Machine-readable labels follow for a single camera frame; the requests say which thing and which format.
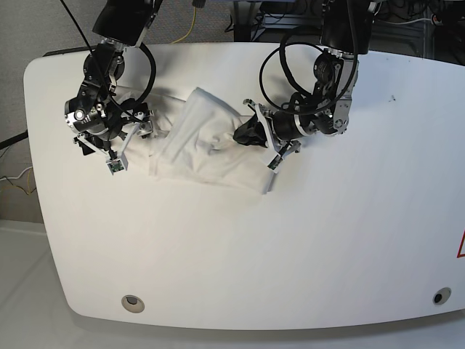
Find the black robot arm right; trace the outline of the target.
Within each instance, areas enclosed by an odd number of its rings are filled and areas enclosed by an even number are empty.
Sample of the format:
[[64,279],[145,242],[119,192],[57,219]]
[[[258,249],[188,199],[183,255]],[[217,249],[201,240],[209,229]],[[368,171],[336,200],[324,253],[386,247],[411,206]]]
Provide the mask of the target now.
[[[78,94],[65,104],[65,122],[76,135],[74,143],[85,156],[103,155],[113,174],[128,167],[124,151],[131,138],[147,138],[153,133],[153,113],[145,100],[152,91],[157,68],[153,54],[142,40],[160,6],[160,1],[105,3],[92,29],[102,41],[89,48]],[[138,98],[118,102],[116,87],[124,72],[123,54],[127,47],[138,48],[147,57],[150,75]]]

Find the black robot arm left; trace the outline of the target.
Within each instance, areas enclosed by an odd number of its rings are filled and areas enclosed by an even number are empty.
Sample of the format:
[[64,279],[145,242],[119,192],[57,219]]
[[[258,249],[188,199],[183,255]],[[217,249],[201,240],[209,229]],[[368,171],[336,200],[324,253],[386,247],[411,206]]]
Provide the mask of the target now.
[[300,140],[320,132],[340,135],[346,132],[352,90],[357,81],[358,57],[368,53],[371,40],[374,1],[324,1],[319,55],[312,72],[316,79],[312,91],[301,86],[288,65],[287,47],[294,36],[308,36],[306,25],[289,30],[275,49],[280,66],[294,93],[290,100],[271,111],[246,99],[254,115],[239,126],[234,141],[244,146],[266,148],[265,164],[276,170],[285,157],[301,150]]

